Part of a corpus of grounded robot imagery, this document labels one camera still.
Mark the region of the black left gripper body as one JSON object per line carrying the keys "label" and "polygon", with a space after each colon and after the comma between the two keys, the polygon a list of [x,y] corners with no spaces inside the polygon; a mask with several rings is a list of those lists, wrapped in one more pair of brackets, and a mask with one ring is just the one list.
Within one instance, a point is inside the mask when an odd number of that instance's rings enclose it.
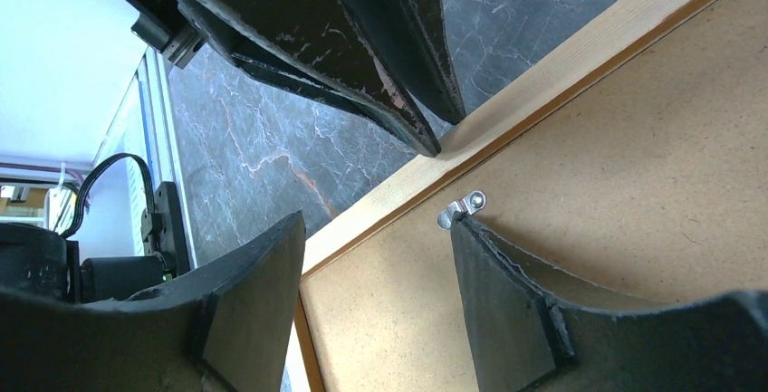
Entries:
{"label": "black left gripper body", "polygon": [[177,0],[124,0],[139,12],[131,31],[179,69],[205,41],[179,10]]}

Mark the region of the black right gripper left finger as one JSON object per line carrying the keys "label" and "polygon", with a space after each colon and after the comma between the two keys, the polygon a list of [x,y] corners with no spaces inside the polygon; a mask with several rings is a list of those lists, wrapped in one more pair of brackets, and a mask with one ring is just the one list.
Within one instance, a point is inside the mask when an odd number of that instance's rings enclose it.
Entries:
{"label": "black right gripper left finger", "polygon": [[124,301],[1,292],[4,391],[277,391],[305,252],[301,212]]}

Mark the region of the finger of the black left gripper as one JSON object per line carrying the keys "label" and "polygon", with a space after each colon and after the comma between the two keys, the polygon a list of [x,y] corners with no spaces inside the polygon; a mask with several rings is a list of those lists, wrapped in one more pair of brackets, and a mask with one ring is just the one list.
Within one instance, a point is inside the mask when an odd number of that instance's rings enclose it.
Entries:
{"label": "finger of the black left gripper", "polygon": [[421,155],[440,153],[402,74],[341,0],[176,1],[250,78],[369,120]]}
{"label": "finger of the black left gripper", "polygon": [[466,117],[447,48],[442,0],[341,0],[381,64],[443,121]]}

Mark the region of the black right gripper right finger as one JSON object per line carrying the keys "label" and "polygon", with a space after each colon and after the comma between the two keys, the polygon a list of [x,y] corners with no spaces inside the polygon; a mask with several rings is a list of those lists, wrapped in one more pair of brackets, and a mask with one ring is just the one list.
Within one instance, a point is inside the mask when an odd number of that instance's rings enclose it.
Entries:
{"label": "black right gripper right finger", "polygon": [[470,215],[450,229],[483,391],[764,391],[767,294],[665,304],[583,280]]}

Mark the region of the brown fibreboard backing board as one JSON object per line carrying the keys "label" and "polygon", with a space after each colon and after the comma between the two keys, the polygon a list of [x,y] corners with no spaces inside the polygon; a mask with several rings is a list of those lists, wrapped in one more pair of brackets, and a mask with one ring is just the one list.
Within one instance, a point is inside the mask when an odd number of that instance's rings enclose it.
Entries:
{"label": "brown fibreboard backing board", "polygon": [[447,231],[477,218],[581,278],[691,301],[767,286],[767,0],[717,0],[311,276],[329,391],[477,388]]}

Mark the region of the golden wooden picture frame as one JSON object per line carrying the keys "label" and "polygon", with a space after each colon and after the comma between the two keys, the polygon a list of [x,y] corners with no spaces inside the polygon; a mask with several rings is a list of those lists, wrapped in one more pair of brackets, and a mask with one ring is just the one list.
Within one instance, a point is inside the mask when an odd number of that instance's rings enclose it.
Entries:
{"label": "golden wooden picture frame", "polygon": [[307,242],[302,279],[464,175],[717,0],[617,0]]}

